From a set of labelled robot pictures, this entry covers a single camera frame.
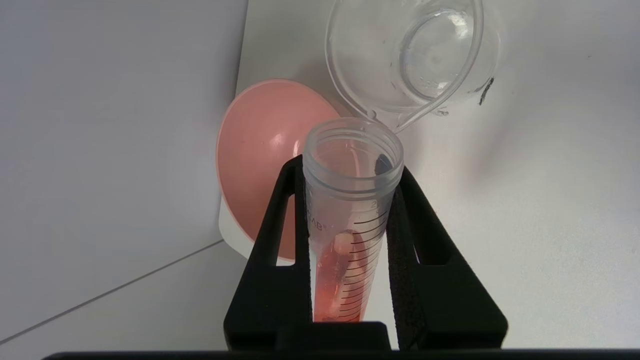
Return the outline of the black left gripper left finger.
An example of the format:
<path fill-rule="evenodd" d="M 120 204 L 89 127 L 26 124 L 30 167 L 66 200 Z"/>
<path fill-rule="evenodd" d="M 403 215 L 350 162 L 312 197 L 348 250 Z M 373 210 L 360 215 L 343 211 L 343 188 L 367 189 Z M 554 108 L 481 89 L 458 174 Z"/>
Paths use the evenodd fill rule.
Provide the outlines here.
<path fill-rule="evenodd" d="M 281 330 L 313 321 L 303 157 L 287 161 L 223 321 L 231 351 L 274 350 Z M 277 265 L 290 198 L 294 199 L 294 264 Z"/>

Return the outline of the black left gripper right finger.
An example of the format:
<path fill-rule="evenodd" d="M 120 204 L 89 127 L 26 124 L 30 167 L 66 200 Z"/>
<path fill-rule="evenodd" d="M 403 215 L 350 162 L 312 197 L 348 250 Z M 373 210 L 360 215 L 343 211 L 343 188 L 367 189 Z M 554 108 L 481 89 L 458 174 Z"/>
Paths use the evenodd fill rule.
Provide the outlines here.
<path fill-rule="evenodd" d="M 499 349 L 508 321 L 405 168 L 386 224 L 400 350 Z"/>

